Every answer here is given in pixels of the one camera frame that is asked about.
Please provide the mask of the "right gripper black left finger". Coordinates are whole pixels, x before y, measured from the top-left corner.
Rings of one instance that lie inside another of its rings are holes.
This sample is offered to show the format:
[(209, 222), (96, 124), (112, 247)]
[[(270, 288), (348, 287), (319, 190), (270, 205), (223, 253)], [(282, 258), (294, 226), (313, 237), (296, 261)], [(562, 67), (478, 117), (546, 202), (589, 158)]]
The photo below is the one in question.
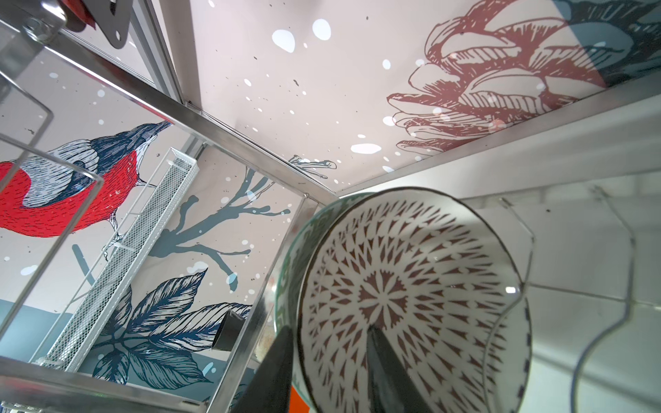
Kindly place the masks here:
[(282, 328), (232, 413), (288, 412), (294, 365), (294, 332)]

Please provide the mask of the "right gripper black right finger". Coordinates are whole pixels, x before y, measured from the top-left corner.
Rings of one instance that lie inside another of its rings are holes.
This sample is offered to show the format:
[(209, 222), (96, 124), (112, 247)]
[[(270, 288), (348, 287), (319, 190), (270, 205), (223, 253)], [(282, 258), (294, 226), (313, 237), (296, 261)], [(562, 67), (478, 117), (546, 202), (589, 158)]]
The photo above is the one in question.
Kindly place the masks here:
[(368, 394), (371, 412), (431, 412), (385, 334), (368, 328)]

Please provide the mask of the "white lattice pattern bowl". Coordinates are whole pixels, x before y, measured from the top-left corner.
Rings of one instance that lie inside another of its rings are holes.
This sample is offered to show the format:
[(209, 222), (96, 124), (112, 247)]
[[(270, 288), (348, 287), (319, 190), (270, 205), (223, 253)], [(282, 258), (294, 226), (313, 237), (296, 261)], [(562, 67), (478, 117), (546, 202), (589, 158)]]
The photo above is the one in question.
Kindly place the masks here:
[(389, 340), (434, 412), (516, 412), (532, 330), (516, 265), (453, 197), (359, 194), (318, 232), (297, 306), (300, 383), (319, 412), (367, 412), (368, 329)]

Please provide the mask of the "steel wire dish rack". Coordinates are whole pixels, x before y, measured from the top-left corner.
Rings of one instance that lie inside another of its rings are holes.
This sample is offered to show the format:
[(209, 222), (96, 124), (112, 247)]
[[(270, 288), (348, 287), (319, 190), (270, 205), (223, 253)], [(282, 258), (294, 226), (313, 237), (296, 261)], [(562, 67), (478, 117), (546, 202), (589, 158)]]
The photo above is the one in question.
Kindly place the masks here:
[[(91, 351), (32, 363), (171, 148), (199, 172)], [(2, 411), (232, 411), (301, 227), (402, 188), (510, 253), (516, 412), (659, 411), (659, 2), (4, 1)]]

